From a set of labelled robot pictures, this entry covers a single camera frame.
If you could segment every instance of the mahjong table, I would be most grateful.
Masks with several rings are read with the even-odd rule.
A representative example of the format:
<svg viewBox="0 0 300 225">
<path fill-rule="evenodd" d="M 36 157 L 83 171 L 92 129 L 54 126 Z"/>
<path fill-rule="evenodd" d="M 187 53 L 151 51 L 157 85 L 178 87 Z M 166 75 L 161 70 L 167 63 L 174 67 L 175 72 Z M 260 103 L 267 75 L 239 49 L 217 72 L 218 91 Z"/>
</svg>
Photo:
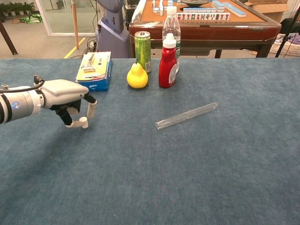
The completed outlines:
<svg viewBox="0 0 300 225">
<path fill-rule="evenodd" d="M 174 2 L 181 27 L 181 55 L 199 55 L 203 51 L 217 50 L 215 58 L 221 57 L 222 50 L 248 49 L 257 51 L 257 57 L 267 57 L 274 43 L 281 25 L 256 12 L 252 8 L 237 0 L 219 0 L 228 2 L 232 6 L 246 13 L 239 17 L 225 8 L 224 13 L 230 14 L 228 20 L 201 20 L 201 13 L 183 13 L 184 3 Z M 212 2 L 201 5 L 202 8 L 211 8 Z M 129 25 L 130 43 L 135 57 L 135 33 L 148 31 L 151 36 L 151 47 L 162 47 L 162 28 L 166 18 L 155 13 L 152 0 L 141 0 L 133 14 Z"/>
</svg>

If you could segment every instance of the black stand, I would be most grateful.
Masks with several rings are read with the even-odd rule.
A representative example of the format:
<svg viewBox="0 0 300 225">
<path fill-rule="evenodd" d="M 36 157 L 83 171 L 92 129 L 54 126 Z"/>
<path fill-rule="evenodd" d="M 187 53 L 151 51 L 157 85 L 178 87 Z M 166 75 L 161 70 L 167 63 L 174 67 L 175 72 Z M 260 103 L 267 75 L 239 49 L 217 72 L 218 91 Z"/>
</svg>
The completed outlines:
<svg viewBox="0 0 300 225">
<path fill-rule="evenodd" d="M 279 49 L 278 49 L 278 51 L 277 51 L 277 53 L 276 53 L 276 55 L 275 55 L 275 58 L 278 58 L 278 56 L 279 56 L 280 53 L 281 53 L 281 50 L 282 50 L 283 47 L 285 46 L 286 41 L 289 39 L 290 32 L 291 32 L 291 30 L 292 30 L 292 28 L 293 28 L 293 26 L 294 26 L 294 24 L 295 24 L 295 22 L 296 22 L 298 16 L 299 16 L 299 13 L 300 13 L 300 7 L 298 8 L 298 10 L 297 10 L 297 12 L 296 12 L 296 14 L 295 14 L 295 16 L 294 16 L 294 18 L 293 18 L 293 20 L 292 20 L 292 23 L 291 23 L 289 29 L 287 30 L 287 32 L 286 32 L 286 34 L 285 34 L 285 37 L 284 37 L 283 40 L 282 40 L 282 43 L 281 43 L 281 45 L 280 45 L 280 47 L 279 47 Z"/>
<path fill-rule="evenodd" d="M 4 38 L 4 40 L 6 41 L 6 44 L 8 45 L 8 47 L 9 47 L 11 53 L 12 53 L 13 55 L 17 55 L 18 52 L 17 52 L 17 50 L 15 49 L 15 46 L 14 46 L 13 42 L 11 41 L 11 39 L 10 39 L 8 33 L 6 32 L 6 30 L 5 30 L 5 28 L 4 28 L 4 26 L 3 26 L 3 24 L 2 24 L 1 21 L 0 21 L 0 32 L 1 32 L 1 34 L 2 34 L 2 36 L 3 36 L 3 38 Z"/>
</svg>

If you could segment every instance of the glass door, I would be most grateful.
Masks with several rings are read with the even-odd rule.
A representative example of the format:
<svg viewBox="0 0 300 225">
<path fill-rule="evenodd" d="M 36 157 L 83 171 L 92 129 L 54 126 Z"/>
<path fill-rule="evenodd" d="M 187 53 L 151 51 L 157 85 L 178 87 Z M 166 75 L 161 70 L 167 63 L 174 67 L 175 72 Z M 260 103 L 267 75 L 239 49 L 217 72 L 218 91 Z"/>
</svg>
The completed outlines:
<svg viewBox="0 0 300 225">
<path fill-rule="evenodd" d="M 37 5 L 49 35 L 74 34 L 71 0 L 37 0 Z M 100 20 L 104 9 L 94 0 L 76 0 L 76 12 L 79 35 L 95 35 L 97 15 Z"/>
</svg>

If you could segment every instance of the clear plastic bottle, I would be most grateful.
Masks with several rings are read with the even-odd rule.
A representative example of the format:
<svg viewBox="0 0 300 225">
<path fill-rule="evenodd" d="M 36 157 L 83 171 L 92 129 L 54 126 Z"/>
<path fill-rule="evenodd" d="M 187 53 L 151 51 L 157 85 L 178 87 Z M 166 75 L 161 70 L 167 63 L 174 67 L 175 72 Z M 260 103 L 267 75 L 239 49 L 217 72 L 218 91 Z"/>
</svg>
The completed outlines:
<svg viewBox="0 0 300 225">
<path fill-rule="evenodd" d="M 176 40 L 176 60 L 177 60 L 177 69 L 179 69 L 180 63 L 180 25 L 176 16 L 177 7 L 176 6 L 168 6 L 167 8 L 167 18 L 165 19 L 164 27 L 163 27 L 163 40 L 165 40 L 168 33 L 172 33 Z"/>
</svg>

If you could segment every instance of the floor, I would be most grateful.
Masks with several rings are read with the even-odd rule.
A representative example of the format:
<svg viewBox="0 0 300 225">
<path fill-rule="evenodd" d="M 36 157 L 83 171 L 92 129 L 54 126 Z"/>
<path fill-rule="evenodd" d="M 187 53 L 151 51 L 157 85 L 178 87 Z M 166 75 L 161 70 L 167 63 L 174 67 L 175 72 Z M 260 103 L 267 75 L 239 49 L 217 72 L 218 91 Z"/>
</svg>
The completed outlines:
<svg viewBox="0 0 300 225">
<path fill-rule="evenodd" d="M 0 59 L 5 58 L 64 58 L 75 46 L 74 37 L 50 37 L 48 36 L 43 23 L 25 24 L 14 23 L 13 19 L 3 23 L 9 34 L 18 55 L 13 56 L 6 45 L 4 38 L 0 36 Z M 69 57 L 81 55 L 86 49 L 87 40 L 80 45 L 79 50 L 75 50 Z M 208 56 L 181 56 L 182 58 L 214 58 L 215 51 L 212 50 Z M 160 58 L 161 50 L 152 49 L 152 57 Z M 254 58 L 255 55 L 248 50 L 224 50 L 222 58 Z M 275 54 L 269 53 L 269 58 L 274 58 Z M 286 58 L 297 58 L 286 55 Z"/>
</svg>

